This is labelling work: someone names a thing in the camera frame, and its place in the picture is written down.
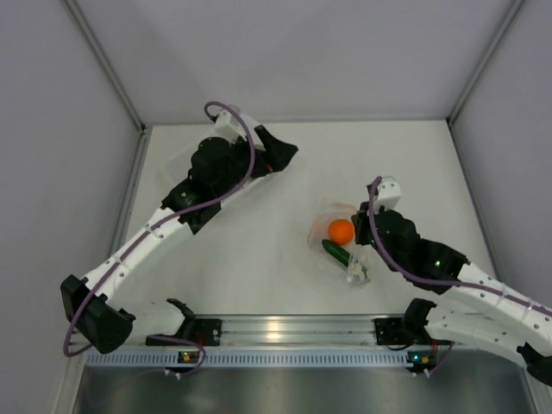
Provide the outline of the fake orange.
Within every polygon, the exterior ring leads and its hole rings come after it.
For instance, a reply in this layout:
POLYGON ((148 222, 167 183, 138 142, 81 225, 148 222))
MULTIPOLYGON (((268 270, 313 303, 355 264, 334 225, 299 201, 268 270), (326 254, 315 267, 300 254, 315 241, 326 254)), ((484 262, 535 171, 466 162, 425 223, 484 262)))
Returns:
POLYGON ((346 245, 354 239, 354 225, 348 219, 336 219, 329 224, 327 234, 332 242, 346 245))

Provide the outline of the clear zip top bag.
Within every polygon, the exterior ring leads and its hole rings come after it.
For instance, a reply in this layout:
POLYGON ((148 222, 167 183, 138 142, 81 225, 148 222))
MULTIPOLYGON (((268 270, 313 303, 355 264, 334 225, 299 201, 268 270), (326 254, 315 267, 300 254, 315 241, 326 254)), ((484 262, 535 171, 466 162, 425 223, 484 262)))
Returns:
POLYGON ((307 235, 318 272, 343 279, 351 286, 371 280, 367 248, 354 242, 351 217, 356 212, 353 205, 322 198, 307 235))

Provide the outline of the fake green cucumber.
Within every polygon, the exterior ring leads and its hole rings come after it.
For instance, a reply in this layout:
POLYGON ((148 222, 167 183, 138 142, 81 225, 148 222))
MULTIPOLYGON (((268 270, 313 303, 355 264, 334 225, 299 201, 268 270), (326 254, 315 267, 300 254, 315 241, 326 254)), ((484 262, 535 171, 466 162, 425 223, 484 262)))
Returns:
POLYGON ((329 254, 333 259, 335 259, 344 267, 348 267, 350 261, 350 253, 345 248, 329 239, 323 239, 321 241, 321 244, 327 254, 329 254))

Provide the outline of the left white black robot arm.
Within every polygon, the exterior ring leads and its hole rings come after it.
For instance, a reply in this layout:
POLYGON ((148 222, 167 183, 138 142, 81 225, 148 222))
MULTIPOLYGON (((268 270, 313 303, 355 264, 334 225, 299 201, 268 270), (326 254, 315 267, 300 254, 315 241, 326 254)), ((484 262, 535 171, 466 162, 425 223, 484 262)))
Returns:
POLYGON ((186 344, 195 333, 191 309, 177 298, 137 304, 134 293, 154 267, 196 235, 223 206, 265 177, 284 171, 298 147, 264 125, 215 127, 174 156, 190 164, 147 222, 103 264, 82 278, 70 275, 60 292, 71 330, 100 354, 135 337, 186 344))

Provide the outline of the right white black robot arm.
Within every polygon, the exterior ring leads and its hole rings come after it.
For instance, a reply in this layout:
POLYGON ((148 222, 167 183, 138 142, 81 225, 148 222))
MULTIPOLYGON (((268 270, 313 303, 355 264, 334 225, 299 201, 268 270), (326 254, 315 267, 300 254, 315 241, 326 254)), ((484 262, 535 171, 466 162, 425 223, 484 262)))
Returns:
POLYGON ((439 301, 414 298, 401 323, 412 342, 461 343, 500 356, 551 383, 551 309, 510 288, 466 255, 421 237, 395 210, 368 202, 351 217, 354 241, 372 247, 388 268, 439 301))

